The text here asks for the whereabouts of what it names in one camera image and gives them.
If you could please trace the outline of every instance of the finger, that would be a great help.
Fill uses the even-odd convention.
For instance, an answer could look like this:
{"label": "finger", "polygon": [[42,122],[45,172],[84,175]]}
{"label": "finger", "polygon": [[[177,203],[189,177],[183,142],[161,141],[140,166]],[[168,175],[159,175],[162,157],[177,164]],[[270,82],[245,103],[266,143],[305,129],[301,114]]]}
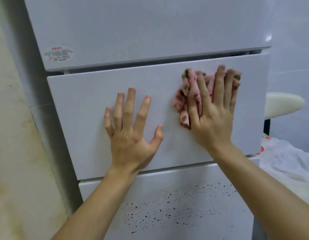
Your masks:
{"label": "finger", "polygon": [[157,152],[163,139],[164,139],[164,126],[160,124],[155,129],[154,137],[152,138],[152,141],[150,142],[150,147],[155,153]]}
{"label": "finger", "polygon": [[141,104],[141,108],[136,116],[136,123],[133,128],[133,131],[137,133],[141,138],[143,137],[143,131],[145,128],[148,111],[151,103],[151,97],[149,95],[145,96]]}
{"label": "finger", "polygon": [[194,97],[188,97],[188,114],[190,117],[191,125],[199,124],[199,114],[198,114],[198,106]]}
{"label": "finger", "polygon": [[230,100],[230,113],[233,115],[235,112],[235,106],[236,106],[236,102],[237,102],[237,94],[238,94],[238,87],[237,86],[233,86],[232,87],[232,96],[231,96],[231,100]]}
{"label": "finger", "polygon": [[117,100],[114,106],[114,129],[120,132],[122,129],[122,106],[124,104],[125,94],[123,92],[118,93]]}
{"label": "finger", "polygon": [[104,128],[107,131],[108,136],[112,138],[115,134],[115,129],[113,128],[111,124],[111,108],[110,107],[107,107],[105,109],[103,120],[104,120]]}
{"label": "finger", "polygon": [[224,97],[223,97],[223,106],[225,109],[229,109],[230,100],[232,96],[232,84],[234,80],[235,70],[230,69],[226,72],[225,81],[224,81]]}
{"label": "finger", "polygon": [[203,110],[205,110],[211,104],[211,99],[209,96],[208,88],[205,83],[205,79],[202,75],[198,76],[197,84],[200,91]]}
{"label": "finger", "polygon": [[215,87],[213,91],[213,103],[223,106],[223,96],[225,92],[225,66],[220,65],[216,71]]}
{"label": "finger", "polygon": [[133,109],[134,109],[135,97],[136,97],[136,89],[129,88],[127,95],[127,102],[122,117],[123,130],[130,130],[133,128]]}

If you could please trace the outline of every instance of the forearm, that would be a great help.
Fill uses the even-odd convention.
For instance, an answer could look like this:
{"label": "forearm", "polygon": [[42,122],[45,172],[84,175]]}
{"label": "forearm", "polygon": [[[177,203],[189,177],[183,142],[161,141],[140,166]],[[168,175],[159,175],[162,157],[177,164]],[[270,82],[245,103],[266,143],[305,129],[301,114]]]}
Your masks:
{"label": "forearm", "polygon": [[135,177],[136,172],[109,170],[98,187],[52,240],[103,239]]}
{"label": "forearm", "polygon": [[272,240],[309,239],[309,205],[236,147],[213,158]]}

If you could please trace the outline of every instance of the pink cloth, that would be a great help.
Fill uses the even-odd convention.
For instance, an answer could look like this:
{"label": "pink cloth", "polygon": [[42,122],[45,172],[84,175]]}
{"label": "pink cloth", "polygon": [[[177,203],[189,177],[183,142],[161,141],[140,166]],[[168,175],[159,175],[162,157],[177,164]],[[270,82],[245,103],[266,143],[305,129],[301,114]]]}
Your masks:
{"label": "pink cloth", "polygon": [[[233,80],[233,87],[238,88],[240,86],[239,80],[241,74],[241,72],[236,71],[234,76],[235,79]],[[209,92],[209,96],[211,101],[213,101],[215,73],[206,74],[202,71],[193,71],[191,68],[185,69],[184,73],[182,74],[181,77],[183,84],[178,89],[172,100],[173,106],[176,107],[178,113],[180,113],[180,125],[189,130],[191,130],[191,122],[188,114],[188,97],[194,97],[195,101],[197,102],[199,117],[202,116],[202,102],[197,84],[197,78],[199,76],[203,76]]]}

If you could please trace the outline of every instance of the white refrigerator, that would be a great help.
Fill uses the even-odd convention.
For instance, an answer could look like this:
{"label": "white refrigerator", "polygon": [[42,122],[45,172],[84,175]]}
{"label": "white refrigerator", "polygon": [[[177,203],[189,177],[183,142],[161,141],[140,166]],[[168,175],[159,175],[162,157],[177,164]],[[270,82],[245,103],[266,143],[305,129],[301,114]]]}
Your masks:
{"label": "white refrigerator", "polygon": [[232,141],[260,152],[273,0],[25,0],[85,200],[108,170],[106,106],[152,96],[144,137],[164,141],[106,239],[251,239],[253,215],[171,105],[185,68],[243,72]]}

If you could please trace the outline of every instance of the sticker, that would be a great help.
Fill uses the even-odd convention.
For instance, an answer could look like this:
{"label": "sticker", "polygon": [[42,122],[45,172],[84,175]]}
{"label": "sticker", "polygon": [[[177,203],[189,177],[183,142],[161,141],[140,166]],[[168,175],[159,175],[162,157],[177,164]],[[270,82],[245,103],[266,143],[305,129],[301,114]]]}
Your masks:
{"label": "sticker", "polygon": [[43,57],[48,61],[61,62],[70,60],[74,55],[75,53],[72,49],[65,46],[56,46],[45,51]]}

